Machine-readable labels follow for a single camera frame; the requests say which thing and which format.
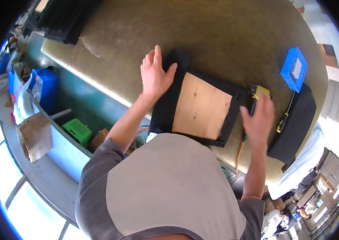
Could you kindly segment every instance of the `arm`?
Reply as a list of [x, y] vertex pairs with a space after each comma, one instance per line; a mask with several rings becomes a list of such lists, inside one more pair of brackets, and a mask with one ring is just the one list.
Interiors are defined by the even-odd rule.
[[252, 161], [244, 180], [241, 200], [261, 199], [265, 187], [267, 141], [274, 121], [274, 105], [271, 99], [260, 94], [252, 117], [246, 107], [240, 106], [240, 113], [252, 149]]
[[167, 73], [164, 72], [158, 45], [143, 59], [143, 64], [140, 66], [143, 92], [107, 135], [107, 138], [119, 145], [124, 152], [131, 145], [144, 115], [171, 86], [176, 68], [177, 64], [174, 63]]

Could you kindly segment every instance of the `blue plastic bin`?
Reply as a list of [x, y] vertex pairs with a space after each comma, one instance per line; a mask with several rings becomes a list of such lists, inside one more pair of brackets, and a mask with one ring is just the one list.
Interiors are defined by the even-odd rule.
[[[301, 62], [301, 71], [299, 75], [299, 79], [295, 79], [291, 74], [293, 61], [295, 58], [298, 58]], [[288, 50], [287, 57], [285, 58], [284, 65], [280, 71], [280, 74], [288, 84], [289, 88], [296, 91], [297, 93], [300, 92], [302, 83], [304, 82], [305, 73], [307, 71], [307, 62], [304, 59], [300, 49], [298, 47], [291, 48]]]
[[9, 72], [8, 72], [8, 92], [11, 94], [14, 92], [14, 79], [15, 79], [15, 72], [13, 65], [9, 65]]
[[36, 76], [39, 77], [39, 81], [42, 85], [40, 92], [40, 106], [44, 109], [44, 111], [46, 111], [46, 113], [52, 115], [55, 111], [55, 100], [59, 85], [59, 77], [52, 71], [45, 68], [33, 69], [30, 76], [30, 89], [33, 88], [36, 82]]
[[0, 58], [0, 74], [6, 73], [8, 62], [9, 62], [9, 54], [2, 53], [2, 56]]

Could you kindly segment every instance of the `right hand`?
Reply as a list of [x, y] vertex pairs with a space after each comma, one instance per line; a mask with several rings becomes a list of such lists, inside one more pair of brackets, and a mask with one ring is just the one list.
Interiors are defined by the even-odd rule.
[[274, 105], [271, 99], [260, 93], [253, 116], [248, 109], [240, 106], [245, 133], [253, 148], [265, 149], [268, 146], [268, 136], [274, 121]]
[[171, 86], [175, 76], [177, 63], [172, 64], [167, 73], [161, 66], [161, 49], [156, 45], [143, 59], [140, 66], [143, 79], [143, 95], [152, 101], [157, 101]]

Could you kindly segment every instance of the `green plastic crate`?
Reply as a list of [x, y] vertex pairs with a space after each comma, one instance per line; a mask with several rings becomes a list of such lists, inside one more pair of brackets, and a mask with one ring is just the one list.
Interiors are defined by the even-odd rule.
[[74, 118], [71, 121], [63, 124], [62, 129], [68, 132], [75, 138], [80, 145], [87, 147], [90, 142], [92, 131], [86, 127], [79, 119]]

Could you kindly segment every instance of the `workbench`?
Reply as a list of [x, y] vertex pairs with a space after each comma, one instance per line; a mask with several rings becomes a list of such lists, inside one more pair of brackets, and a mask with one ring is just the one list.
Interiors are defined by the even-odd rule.
[[[320, 49], [304, 19], [287, 0], [103, 1], [86, 23], [78, 43], [44, 40], [41, 51], [103, 93], [130, 107], [141, 93], [140, 64], [158, 44], [163, 58], [173, 48], [191, 52], [191, 66], [245, 88], [270, 90], [276, 126], [292, 97], [280, 75], [289, 48], [299, 47], [308, 64], [304, 83], [312, 90], [316, 113], [297, 154], [319, 118], [329, 80]], [[218, 160], [235, 168], [244, 129], [241, 117], [225, 148], [211, 147]], [[251, 162], [244, 145], [239, 171]], [[277, 181], [284, 165], [267, 158], [266, 184]]]

